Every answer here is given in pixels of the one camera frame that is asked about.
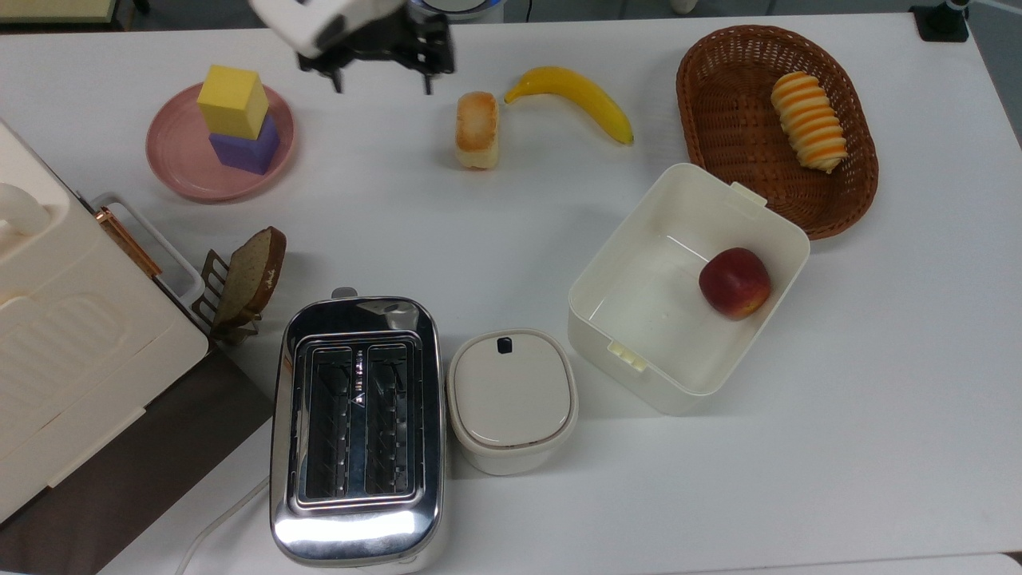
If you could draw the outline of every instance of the container lid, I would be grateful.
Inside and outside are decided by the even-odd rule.
[[[455,431],[491,449],[548,442],[568,429],[577,399],[567,356],[533,330],[486,334],[467,342],[451,363]]]

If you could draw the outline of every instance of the pink plate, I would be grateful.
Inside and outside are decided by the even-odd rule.
[[[278,175],[294,148],[294,118],[287,102],[266,88],[280,145],[266,174],[224,165],[210,143],[210,130],[195,100],[195,84],[170,99],[156,112],[145,137],[145,155],[152,173],[167,187],[199,201],[223,201],[257,191]]]

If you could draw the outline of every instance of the bread roll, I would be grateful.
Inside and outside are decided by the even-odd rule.
[[[782,76],[771,102],[801,165],[829,174],[848,156],[841,124],[816,77],[804,71]]]
[[[469,92],[458,99],[455,155],[466,167],[489,170],[497,164],[500,115],[490,92]]]

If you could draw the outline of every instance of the apple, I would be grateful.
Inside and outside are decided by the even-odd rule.
[[[758,255],[732,247],[706,261],[699,272],[699,290],[716,312],[730,320],[744,320],[770,297],[770,274]]]

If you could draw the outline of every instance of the wicker basket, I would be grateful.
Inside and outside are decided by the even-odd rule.
[[[831,173],[799,165],[770,95],[781,76],[820,79],[847,139],[848,157]],[[693,163],[741,182],[809,239],[836,235],[863,217],[877,191],[877,152],[858,96],[822,48],[776,27],[718,30],[678,68],[678,106]]]

